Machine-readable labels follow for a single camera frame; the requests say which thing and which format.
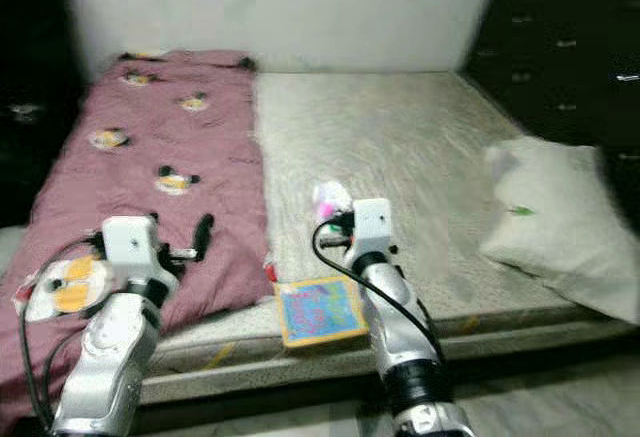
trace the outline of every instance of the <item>floor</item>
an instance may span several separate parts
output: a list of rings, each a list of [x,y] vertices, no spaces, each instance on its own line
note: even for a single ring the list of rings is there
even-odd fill
[[[594,349],[593,358],[584,355],[585,349],[588,348],[576,349],[575,358],[581,361],[576,365],[570,364],[571,357],[566,354],[563,362],[568,365],[557,366],[556,362],[553,369],[545,369],[544,362],[537,362],[538,370],[459,386],[458,402],[466,410],[477,435],[638,435],[640,353],[637,346],[626,346],[612,355]],[[511,373],[509,365],[503,367],[507,374]],[[473,370],[466,372],[473,375]],[[376,396],[368,401],[331,402],[142,435],[386,437],[392,432],[391,419]]]

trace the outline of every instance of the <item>pink blanket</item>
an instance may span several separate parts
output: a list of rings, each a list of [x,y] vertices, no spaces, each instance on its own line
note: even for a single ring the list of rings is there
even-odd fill
[[[272,292],[262,270],[262,157],[251,139],[254,74],[243,57],[172,52],[158,61],[121,60],[91,90],[0,286],[0,435],[30,411],[10,297],[56,249],[105,218],[157,212],[161,241],[185,248],[200,217],[215,216],[206,259],[188,265],[163,309],[165,332]],[[114,128],[119,132],[100,132]],[[122,135],[128,145],[110,147]],[[37,376],[56,342],[85,323],[67,316],[28,327]],[[57,360],[52,393],[78,351],[75,342]]]

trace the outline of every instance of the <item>cartoon print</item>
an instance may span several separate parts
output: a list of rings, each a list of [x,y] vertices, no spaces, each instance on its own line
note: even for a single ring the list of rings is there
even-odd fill
[[[130,69],[120,79],[134,87],[144,87],[154,80],[158,80],[158,76],[156,74],[141,74],[136,69]]]
[[[131,139],[120,128],[100,129],[89,134],[89,142],[96,149],[111,150],[123,145],[129,145]]]
[[[198,175],[181,175],[169,167],[163,165],[158,169],[156,189],[169,195],[183,195],[187,193],[192,184],[200,182]]]
[[[207,101],[204,100],[206,96],[207,94],[204,92],[196,92],[192,96],[184,99],[178,99],[176,102],[180,104],[180,107],[184,110],[188,110],[189,112],[199,112],[209,107]]]
[[[161,59],[164,54],[167,52],[164,50],[157,50],[151,52],[125,52],[120,57],[119,60],[147,60],[149,62],[166,62],[164,59]]]
[[[114,276],[109,262],[98,259],[90,254],[54,262],[37,282],[28,276],[13,297],[16,310],[29,299],[27,320],[34,322],[99,304],[113,291]]]

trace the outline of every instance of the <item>white wall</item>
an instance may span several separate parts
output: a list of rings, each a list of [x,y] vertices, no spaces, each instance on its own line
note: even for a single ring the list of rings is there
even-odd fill
[[[250,50],[272,71],[448,70],[485,0],[73,0],[88,70],[148,49]]]

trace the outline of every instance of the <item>white pillow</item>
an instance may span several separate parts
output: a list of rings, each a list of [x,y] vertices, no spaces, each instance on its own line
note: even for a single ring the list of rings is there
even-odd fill
[[[504,211],[481,253],[639,324],[640,242],[611,203],[596,149],[523,137],[489,148],[486,159]]]

